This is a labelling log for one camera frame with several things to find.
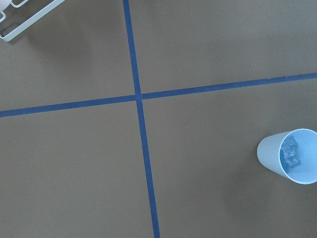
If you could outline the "clear ice cubes pile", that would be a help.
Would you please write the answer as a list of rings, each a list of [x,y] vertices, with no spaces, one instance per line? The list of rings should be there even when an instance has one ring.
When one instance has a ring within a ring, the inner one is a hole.
[[[282,142],[280,148],[280,160],[283,168],[294,168],[301,164],[300,156],[298,155],[298,143],[294,136],[287,136]]]

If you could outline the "light blue plastic cup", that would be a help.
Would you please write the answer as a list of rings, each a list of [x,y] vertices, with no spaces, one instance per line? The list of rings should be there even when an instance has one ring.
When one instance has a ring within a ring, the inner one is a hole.
[[[267,169],[299,184],[317,181],[317,133],[296,129],[264,138],[257,157]]]

